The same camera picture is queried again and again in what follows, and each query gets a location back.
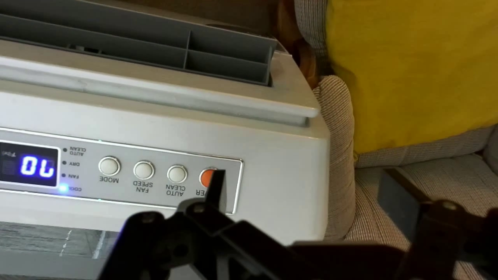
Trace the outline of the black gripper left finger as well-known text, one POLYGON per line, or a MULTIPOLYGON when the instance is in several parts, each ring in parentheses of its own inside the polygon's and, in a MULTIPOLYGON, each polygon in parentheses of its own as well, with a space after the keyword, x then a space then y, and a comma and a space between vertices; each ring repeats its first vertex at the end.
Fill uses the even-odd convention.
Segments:
POLYGON ((214 169, 203 197, 175 213, 139 211, 122 225, 97 280, 169 280, 189 266, 203 280, 325 280, 309 255, 282 245, 223 211, 225 171, 214 169))

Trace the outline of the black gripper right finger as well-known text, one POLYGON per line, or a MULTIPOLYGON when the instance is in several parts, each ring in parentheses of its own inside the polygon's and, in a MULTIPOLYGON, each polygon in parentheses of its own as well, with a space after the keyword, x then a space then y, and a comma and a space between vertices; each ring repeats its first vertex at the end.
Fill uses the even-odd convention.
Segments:
POLYGON ((458 261, 498 280, 498 208, 477 216, 430 199, 395 168, 381 172, 376 200, 409 241, 396 280, 454 280, 458 261))

